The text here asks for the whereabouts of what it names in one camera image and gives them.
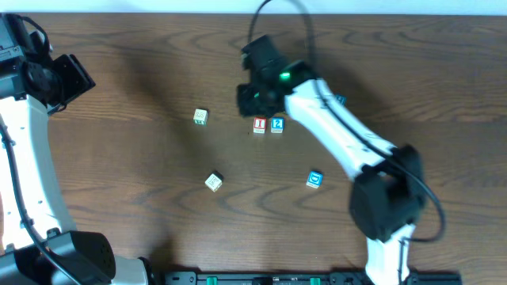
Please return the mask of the red letter I block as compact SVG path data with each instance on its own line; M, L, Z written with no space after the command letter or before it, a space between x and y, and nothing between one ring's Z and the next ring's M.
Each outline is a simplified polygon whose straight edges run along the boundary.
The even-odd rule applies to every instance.
M253 119L253 132L256 134L264 134L266 130L266 118L255 117Z

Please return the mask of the blue number 2 block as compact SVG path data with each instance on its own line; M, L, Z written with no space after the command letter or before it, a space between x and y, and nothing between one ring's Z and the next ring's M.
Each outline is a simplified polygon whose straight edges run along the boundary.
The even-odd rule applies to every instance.
M273 117L271 119L271 127L270 130L272 133L280 134L284 131L284 118L283 117Z

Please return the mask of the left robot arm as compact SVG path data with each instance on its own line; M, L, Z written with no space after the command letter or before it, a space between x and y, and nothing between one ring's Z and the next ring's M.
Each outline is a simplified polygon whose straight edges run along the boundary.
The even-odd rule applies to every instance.
M73 55L51 57L47 33L30 17L1 15L1 202L4 284L153 284L148 260L112 251L80 231L51 157L48 120L94 87Z

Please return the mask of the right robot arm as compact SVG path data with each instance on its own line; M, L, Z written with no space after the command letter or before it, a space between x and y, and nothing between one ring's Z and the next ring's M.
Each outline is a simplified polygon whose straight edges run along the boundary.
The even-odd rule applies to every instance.
M332 154L352 181L349 212L367 240L367 277L374 284L406 281L408 247L426 204L419 153L373 133L303 61L242 65L250 80L238 86L241 115L284 112Z

